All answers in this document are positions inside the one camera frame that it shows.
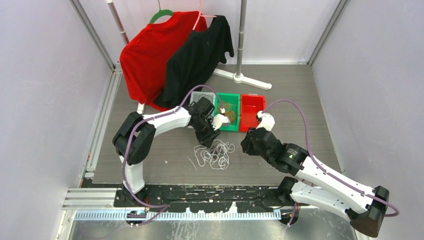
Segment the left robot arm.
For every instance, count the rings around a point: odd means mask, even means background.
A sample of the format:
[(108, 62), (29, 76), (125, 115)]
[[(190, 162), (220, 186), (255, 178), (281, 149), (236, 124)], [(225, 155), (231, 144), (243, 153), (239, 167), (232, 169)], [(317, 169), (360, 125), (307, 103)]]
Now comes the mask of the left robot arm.
[(143, 161), (158, 135), (177, 128), (192, 127), (200, 145), (211, 147), (221, 133), (220, 125), (210, 116), (214, 109), (212, 102), (202, 97), (197, 102), (184, 103), (156, 114), (131, 112), (112, 139), (121, 161), (121, 199), (135, 207), (148, 206), (148, 203), (144, 203)]

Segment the red plastic bin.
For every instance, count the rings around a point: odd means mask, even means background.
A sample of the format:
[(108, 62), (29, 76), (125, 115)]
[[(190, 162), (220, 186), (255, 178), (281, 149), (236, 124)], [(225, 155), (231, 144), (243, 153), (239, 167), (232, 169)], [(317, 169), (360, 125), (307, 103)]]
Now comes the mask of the red plastic bin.
[(259, 124), (257, 113), (266, 108), (266, 98), (263, 95), (240, 95), (240, 123), (239, 132), (247, 132), (250, 127), (256, 128)]

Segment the pink clothes hanger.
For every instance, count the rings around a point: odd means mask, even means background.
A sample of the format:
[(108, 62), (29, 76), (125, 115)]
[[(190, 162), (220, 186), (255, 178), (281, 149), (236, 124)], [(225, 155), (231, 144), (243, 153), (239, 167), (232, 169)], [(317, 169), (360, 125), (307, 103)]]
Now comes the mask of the pink clothes hanger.
[(197, 25), (198, 25), (201, 17), (203, 17), (203, 18), (216, 18), (217, 15), (204, 15), (202, 13), (202, 0), (199, 0), (199, 3), (198, 3), (198, 15), (197, 15), (197, 19), (194, 22), (194, 25), (192, 27), (192, 30), (193, 31), (196, 29), (196, 27), (197, 27)]

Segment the green plastic bin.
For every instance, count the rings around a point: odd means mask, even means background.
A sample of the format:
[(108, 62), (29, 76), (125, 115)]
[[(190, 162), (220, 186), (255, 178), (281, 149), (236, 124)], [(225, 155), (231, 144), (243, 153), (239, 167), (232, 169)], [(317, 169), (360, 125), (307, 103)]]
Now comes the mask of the green plastic bin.
[(223, 125), (221, 131), (238, 132), (240, 126), (241, 114), (241, 95), (239, 93), (217, 93), (222, 100), (223, 107), (225, 108), (225, 115), (229, 117), (230, 124)]

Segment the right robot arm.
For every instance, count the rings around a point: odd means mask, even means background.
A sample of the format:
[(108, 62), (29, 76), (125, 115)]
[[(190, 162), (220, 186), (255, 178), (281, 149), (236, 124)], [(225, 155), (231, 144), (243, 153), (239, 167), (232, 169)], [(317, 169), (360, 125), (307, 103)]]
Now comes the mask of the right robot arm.
[(306, 204), (348, 220), (358, 232), (376, 238), (390, 192), (358, 183), (333, 170), (299, 145), (282, 143), (267, 129), (251, 127), (240, 143), (249, 156), (260, 156), (286, 176), (275, 196), (283, 205)]

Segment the white plastic bin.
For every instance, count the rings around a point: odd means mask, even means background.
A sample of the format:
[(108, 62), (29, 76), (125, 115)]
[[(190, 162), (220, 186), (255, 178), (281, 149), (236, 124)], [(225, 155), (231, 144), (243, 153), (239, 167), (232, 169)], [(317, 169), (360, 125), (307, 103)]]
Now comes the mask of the white plastic bin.
[(190, 95), (188, 109), (214, 110), (216, 95), (213, 92), (193, 91)]

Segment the black t-shirt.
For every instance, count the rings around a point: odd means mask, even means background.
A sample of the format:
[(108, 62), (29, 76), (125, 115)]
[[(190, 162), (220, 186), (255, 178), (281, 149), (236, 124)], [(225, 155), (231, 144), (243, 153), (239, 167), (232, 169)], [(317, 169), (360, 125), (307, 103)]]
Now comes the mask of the black t-shirt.
[(167, 109), (179, 105), (193, 87), (209, 80), (219, 63), (227, 63), (226, 53), (235, 56), (231, 27), (217, 15), (206, 30), (193, 30), (169, 58), (164, 87), (153, 103)]

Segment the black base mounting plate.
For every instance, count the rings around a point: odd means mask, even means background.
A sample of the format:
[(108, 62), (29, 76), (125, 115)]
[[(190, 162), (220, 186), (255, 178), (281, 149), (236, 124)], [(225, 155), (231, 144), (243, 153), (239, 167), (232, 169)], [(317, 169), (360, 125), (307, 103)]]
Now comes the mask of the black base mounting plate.
[(293, 202), (278, 199), (277, 187), (268, 185), (166, 185), (148, 184), (135, 195), (158, 212), (167, 205), (169, 213), (228, 213), (234, 206), (237, 213), (267, 213), (288, 208)]

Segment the red t-shirt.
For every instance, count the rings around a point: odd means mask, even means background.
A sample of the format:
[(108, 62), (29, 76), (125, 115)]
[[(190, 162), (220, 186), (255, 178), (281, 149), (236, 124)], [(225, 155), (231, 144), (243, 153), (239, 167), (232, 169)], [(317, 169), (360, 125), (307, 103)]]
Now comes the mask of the red t-shirt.
[(119, 61), (128, 95), (159, 111), (166, 111), (153, 101), (161, 93), (169, 58), (195, 30), (206, 30), (207, 22), (198, 11), (175, 11), (165, 22), (149, 23), (122, 50)]

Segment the green clothes hanger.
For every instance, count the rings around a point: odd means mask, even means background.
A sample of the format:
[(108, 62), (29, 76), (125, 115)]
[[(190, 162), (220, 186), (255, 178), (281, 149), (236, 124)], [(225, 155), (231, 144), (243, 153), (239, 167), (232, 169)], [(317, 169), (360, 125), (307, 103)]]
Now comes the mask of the green clothes hanger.
[(169, 9), (161, 9), (157, 13), (155, 13), (152, 18), (150, 19), (149, 23), (154, 24), (158, 19), (164, 16), (172, 16), (174, 14), (173, 11)]

